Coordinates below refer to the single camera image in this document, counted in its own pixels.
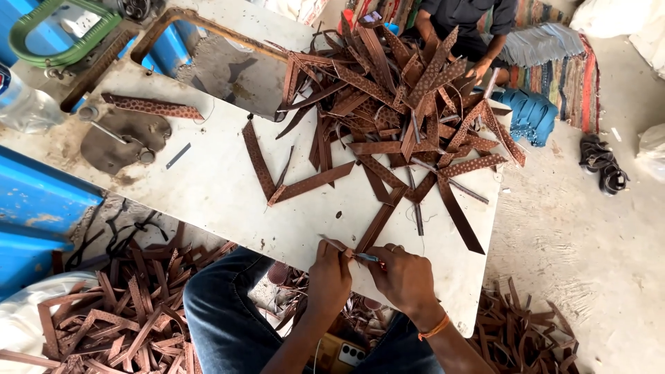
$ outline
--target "woven mat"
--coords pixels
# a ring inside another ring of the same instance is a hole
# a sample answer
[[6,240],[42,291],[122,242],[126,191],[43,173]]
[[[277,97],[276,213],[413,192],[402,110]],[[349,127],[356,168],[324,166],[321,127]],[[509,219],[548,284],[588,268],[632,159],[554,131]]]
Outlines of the woven mat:
[[[537,0],[518,0],[518,2],[516,27],[543,22],[559,22],[564,25],[570,23],[570,17],[551,5]],[[478,29],[489,32],[491,24],[492,9],[478,21]],[[559,108],[558,118],[584,132],[598,133],[600,71],[589,42],[582,35],[580,37],[587,50],[586,53],[528,69],[511,67],[509,86],[515,89],[526,88],[547,96]]]

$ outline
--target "sandal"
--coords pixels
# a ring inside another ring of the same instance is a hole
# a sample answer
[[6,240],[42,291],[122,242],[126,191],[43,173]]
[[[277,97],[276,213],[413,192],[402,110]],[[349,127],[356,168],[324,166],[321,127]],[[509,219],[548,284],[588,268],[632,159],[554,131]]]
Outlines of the sandal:
[[617,192],[626,188],[626,182],[630,181],[625,171],[613,162],[600,170],[600,191],[607,196],[614,196]]
[[587,174],[616,164],[612,151],[605,148],[607,142],[601,142],[596,134],[587,134],[580,140],[581,159],[579,165]]

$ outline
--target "white table top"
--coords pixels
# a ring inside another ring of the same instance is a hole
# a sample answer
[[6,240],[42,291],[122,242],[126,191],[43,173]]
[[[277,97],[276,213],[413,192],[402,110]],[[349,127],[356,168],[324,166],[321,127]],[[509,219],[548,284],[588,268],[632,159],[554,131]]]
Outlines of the white table top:
[[[202,7],[211,6],[207,1],[201,3]],[[240,3],[243,7],[247,4],[244,1]],[[264,9],[257,9],[263,14]],[[271,13],[271,17],[274,19],[277,16]],[[304,27],[311,34],[308,27],[287,19],[279,21],[283,30],[291,30],[287,33],[296,30],[305,34]],[[264,39],[261,35],[252,36],[255,40]],[[273,36],[271,40],[278,39],[282,38]],[[304,49],[297,45],[290,47]],[[207,118],[203,124],[197,124],[193,120],[168,117],[172,136],[150,165],[133,164],[116,176],[93,168],[79,151],[80,142],[90,125],[74,117],[52,128],[44,136],[26,135],[4,128],[0,130],[0,144],[302,270],[307,270],[314,262],[319,241],[317,234],[326,234],[352,248],[357,245],[381,207],[361,166],[354,166],[350,175],[337,180],[335,188],[325,185],[268,208],[241,133],[247,124],[248,112],[169,77],[158,74],[146,76],[144,73],[145,68],[123,58],[110,68],[88,102],[96,102],[103,114],[108,106],[100,104],[98,95],[101,92],[156,98],[194,105]],[[259,145],[273,179],[279,176],[289,148],[295,145],[284,180],[286,184],[317,173],[308,160],[316,123],[315,111],[310,111],[287,136],[275,140],[293,114],[289,113],[287,119],[279,124],[256,116],[253,119]],[[509,123],[509,117],[500,119],[501,122],[506,120]],[[481,132],[481,136],[491,138],[490,135]],[[166,170],[166,164],[187,143],[191,143],[192,147]],[[475,157],[478,155],[473,151],[468,158]],[[388,165],[387,157],[378,159]],[[339,166],[355,160],[355,157],[350,149],[343,150],[340,143],[335,142],[332,145],[332,160],[334,166]],[[413,169],[416,183],[420,183],[427,171],[419,166]],[[454,178],[489,200],[489,204],[485,205],[453,188],[485,252],[489,249],[502,179],[500,173],[499,167],[499,173],[483,169]],[[397,169],[395,174],[408,183],[404,168]],[[423,237],[419,237],[416,230],[413,204],[402,199],[376,245],[388,242],[402,244],[407,251],[429,258],[434,271],[436,296],[460,333],[469,337],[473,333],[487,256],[467,250],[436,187],[430,190],[421,207]],[[342,212],[339,219],[335,218],[338,212]],[[353,291],[390,305],[378,292],[365,268],[355,264],[351,267],[351,273]]]

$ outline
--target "seated man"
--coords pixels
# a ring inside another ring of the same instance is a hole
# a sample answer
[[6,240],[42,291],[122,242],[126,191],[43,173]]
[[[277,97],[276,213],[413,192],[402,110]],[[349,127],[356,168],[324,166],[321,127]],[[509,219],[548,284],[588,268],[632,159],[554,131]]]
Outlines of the seated man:
[[[510,75],[507,65],[497,56],[515,19],[516,4],[517,0],[423,0],[416,15],[415,26],[425,41],[432,31],[443,40],[455,26],[459,26],[457,43],[450,53],[453,57],[467,57],[475,63],[466,76],[475,73],[479,84],[488,68],[501,68],[496,84],[503,85],[508,83]],[[489,32],[494,37],[486,45],[480,38],[477,22],[492,7],[494,10]]]
[[[385,270],[376,262],[363,265],[378,290],[404,314],[395,316],[353,372],[493,373],[448,323],[434,296],[429,260],[394,244],[371,247],[367,254],[385,263]],[[348,253],[319,243],[309,269],[307,310],[286,340],[247,297],[275,260],[240,247],[198,272],[187,283],[183,301],[203,373],[311,373],[307,360],[348,299],[353,261]]]

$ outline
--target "green handle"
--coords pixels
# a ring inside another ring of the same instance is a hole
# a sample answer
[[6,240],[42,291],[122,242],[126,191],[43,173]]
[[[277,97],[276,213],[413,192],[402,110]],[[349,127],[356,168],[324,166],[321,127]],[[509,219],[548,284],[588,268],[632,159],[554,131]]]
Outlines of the green handle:
[[19,18],[11,27],[11,30],[9,30],[9,47],[21,60],[40,68],[69,66],[81,60],[88,52],[95,48],[122,20],[122,17],[116,11],[106,8],[101,4],[92,3],[87,0],[66,1],[93,12],[102,18],[66,51],[49,56],[36,55],[30,52],[25,46],[25,38],[30,31],[53,14],[65,2],[65,0],[45,0],[38,7],[34,8],[33,11]]

